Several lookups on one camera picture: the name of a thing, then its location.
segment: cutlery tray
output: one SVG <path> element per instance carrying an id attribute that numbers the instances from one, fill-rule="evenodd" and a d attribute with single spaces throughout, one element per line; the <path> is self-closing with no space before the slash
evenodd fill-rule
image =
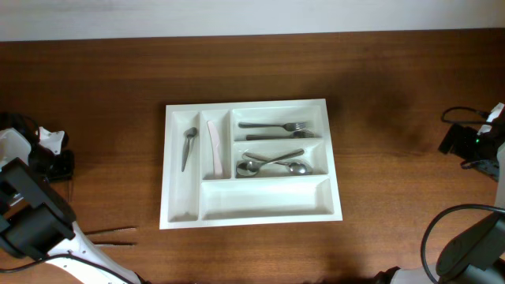
<path id="1" fill-rule="evenodd" d="M 219 132 L 223 176 L 214 176 L 208 130 Z M 280 127 L 242 129 L 238 122 L 306 122 L 313 138 L 247 141 L 246 135 L 289 136 Z M 185 171 L 181 171 L 184 132 L 196 127 Z M 254 177 L 236 174 L 242 155 L 268 158 L 298 148 L 290 160 L 312 167 L 312 174 L 291 175 L 286 166 L 263 166 Z M 339 189 L 324 99 L 166 106 L 163 188 L 159 228 L 252 225 L 281 222 L 341 221 Z"/>

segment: wooden table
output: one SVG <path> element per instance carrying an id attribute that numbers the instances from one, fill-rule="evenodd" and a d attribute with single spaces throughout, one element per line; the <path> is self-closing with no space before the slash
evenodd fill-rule
<path id="1" fill-rule="evenodd" d="M 103 236 L 135 248 L 104 250 L 153 283 L 371 277 L 419 267 L 444 208 L 493 204 L 497 184 L 437 148 L 444 109 L 503 101 L 504 50 L 503 29 L 0 43 L 0 110 L 69 134 L 81 228 L 139 226 Z M 158 229 L 165 105 L 315 98 L 327 100 L 343 222 Z M 444 219 L 429 261 L 483 216 Z M 50 265 L 0 282 L 78 283 Z"/>

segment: white wall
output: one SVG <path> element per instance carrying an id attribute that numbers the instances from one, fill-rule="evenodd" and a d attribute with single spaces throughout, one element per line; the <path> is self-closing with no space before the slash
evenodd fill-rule
<path id="1" fill-rule="evenodd" d="M 0 0 L 0 40 L 505 27 L 505 0 Z"/>

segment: fork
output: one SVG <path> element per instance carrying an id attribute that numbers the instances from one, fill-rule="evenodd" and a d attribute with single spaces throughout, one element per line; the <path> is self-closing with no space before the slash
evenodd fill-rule
<path id="1" fill-rule="evenodd" d="M 295 131 L 288 136 L 269 136 L 269 135 L 248 135 L 246 140 L 270 140 L 270 139 L 286 139 L 286 138 L 313 138 L 314 133 L 308 130 Z"/>
<path id="2" fill-rule="evenodd" d="M 261 124 L 261 123 L 247 123 L 238 122 L 238 127 L 240 128 L 258 128 L 258 127 L 282 127 L 287 131 L 293 132 L 298 130 L 303 130 L 307 128 L 307 123 L 305 122 L 294 122 L 286 124 Z"/>

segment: spoon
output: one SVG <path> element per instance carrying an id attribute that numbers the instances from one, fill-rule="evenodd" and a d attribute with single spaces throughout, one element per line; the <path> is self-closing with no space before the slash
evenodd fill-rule
<path id="1" fill-rule="evenodd" d="M 186 141 L 184 143 L 184 148 L 182 149 L 182 171 L 186 168 L 186 162 L 188 162 L 189 156 L 189 145 L 191 144 L 191 139 L 198 134 L 198 129 L 192 127 L 184 132 Z"/>
<path id="2" fill-rule="evenodd" d="M 244 153 L 244 155 L 242 155 L 242 157 L 244 157 L 244 156 L 251 158 L 251 159 L 256 159 L 256 160 L 259 160 L 262 162 L 267 162 L 269 160 L 269 158 L 267 158 L 267 157 L 263 157 L 262 155 L 256 155 L 253 153 Z M 281 166 L 286 166 L 288 168 L 288 171 L 290 173 L 292 173 L 293 175 L 306 175 L 306 174 L 312 173 L 312 167 L 307 165 L 306 163 L 303 163 L 303 162 L 287 163 L 287 162 L 279 161 L 279 162 L 275 162 L 275 163 L 278 165 L 281 165 Z"/>
<path id="3" fill-rule="evenodd" d="M 260 168 L 262 166 L 265 166 L 267 164 L 275 163 L 284 159 L 290 159 L 294 157 L 298 157 L 299 155 L 303 155 L 305 151 L 303 149 L 298 149 L 296 151 L 292 151 L 290 154 L 286 154 L 283 156 L 280 156 L 278 158 L 272 159 L 267 162 L 259 163 L 255 161 L 244 161 L 237 166 L 237 173 L 245 176 L 245 177 L 252 177 L 257 175 L 260 172 Z"/>

